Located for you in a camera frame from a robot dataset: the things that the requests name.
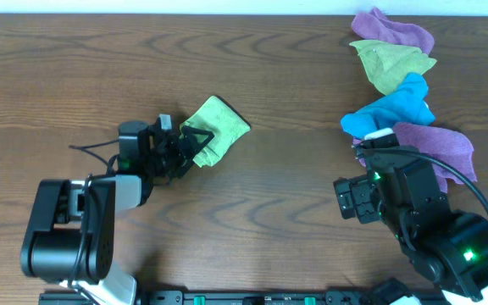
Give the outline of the light green cloth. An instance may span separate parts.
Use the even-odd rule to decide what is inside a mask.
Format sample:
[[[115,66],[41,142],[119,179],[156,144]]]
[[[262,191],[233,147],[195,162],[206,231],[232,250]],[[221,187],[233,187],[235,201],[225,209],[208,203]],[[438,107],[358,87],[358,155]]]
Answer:
[[[236,111],[216,96],[211,96],[189,119],[180,124],[211,131],[213,139],[193,159],[198,167],[214,166],[230,147],[251,130]]]

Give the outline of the blue cloth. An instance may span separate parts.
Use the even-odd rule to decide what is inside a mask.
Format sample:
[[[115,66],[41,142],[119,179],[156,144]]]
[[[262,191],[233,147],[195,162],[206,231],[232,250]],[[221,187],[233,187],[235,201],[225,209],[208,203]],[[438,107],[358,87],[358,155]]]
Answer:
[[[341,127],[351,136],[363,139],[367,134],[391,128],[397,123],[430,125],[435,116],[425,101],[428,93],[425,78],[409,73],[394,92],[355,113],[346,114],[341,119]]]

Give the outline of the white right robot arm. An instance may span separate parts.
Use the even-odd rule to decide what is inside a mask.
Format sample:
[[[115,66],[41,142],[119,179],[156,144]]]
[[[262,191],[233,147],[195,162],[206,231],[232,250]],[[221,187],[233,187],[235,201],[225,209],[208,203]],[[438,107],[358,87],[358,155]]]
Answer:
[[[488,200],[451,165],[413,147],[354,147],[366,173],[334,181],[343,219],[381,222],[395,236],[414,269],[435,287],[472,302],[488,287]],[[456,176],[480,202],[485,215],[454,210],[434,168]]]

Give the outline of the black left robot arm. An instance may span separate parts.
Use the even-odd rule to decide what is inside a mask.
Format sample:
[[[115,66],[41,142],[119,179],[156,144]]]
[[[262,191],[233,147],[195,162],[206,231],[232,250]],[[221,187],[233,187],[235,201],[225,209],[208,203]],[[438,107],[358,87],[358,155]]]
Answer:
[[[114,262],[115,216],[145,204],[160,180],[182,177],[213,139],[213,132],[190,126],[176,133],[165,114],[152,125],[120,124],[119,151],[103,174],[40,182],[20,251],[22,272],[72,291],[55,302],[153,303]]]

